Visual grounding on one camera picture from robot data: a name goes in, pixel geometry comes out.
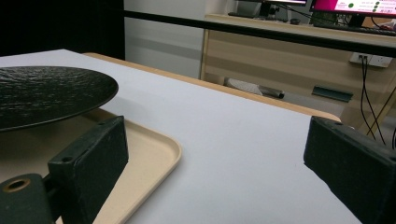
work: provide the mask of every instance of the white table surface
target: white table surface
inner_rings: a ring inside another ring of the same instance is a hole
[[[304,166],[307,115],[63,49],[0,58],[23,65],[114,77],[120,90],[102,108],[182,145],[180,164],[127,223],[359,223]]]

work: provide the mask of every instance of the beige plastic tray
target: beige plastic tray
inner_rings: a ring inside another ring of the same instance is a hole
[[[46,175],[48,160],[98,121],[113,116],[96,109],[49,125],[0,133],[0,182],[29,173]],[[174,139],[128,120],[125,129],[129,162],[94,223],[124,223],[181,157],[181,147]]]

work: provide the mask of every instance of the white wall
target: white wall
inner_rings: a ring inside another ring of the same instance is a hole
[[[219,7],[224,0],[124,0],[124,9],[165,16],[203,20],[206,1]],[[125,19],[125,58],[129,62],[198,78],[204,30]]]

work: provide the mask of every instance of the power outlet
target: power outlet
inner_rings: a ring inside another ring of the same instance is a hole
[[[350,57],[349,61],[352,63],[361,63],[361,57],[367,57],[367,62],[370,62],[373,55],[371,54],[364,54],[364,53],[358,53],[358,52],[354,52],[352,54],[352,57]]]
[[[373,55],[373,57],[369,61],[369,65],[378,66],[378,67],[388,67],[391,61],[392,58]]]

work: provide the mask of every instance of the black wall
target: black wall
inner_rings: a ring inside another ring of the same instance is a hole
[[[0,56],[69,49],[124,59],[123,0],[0,3]]]

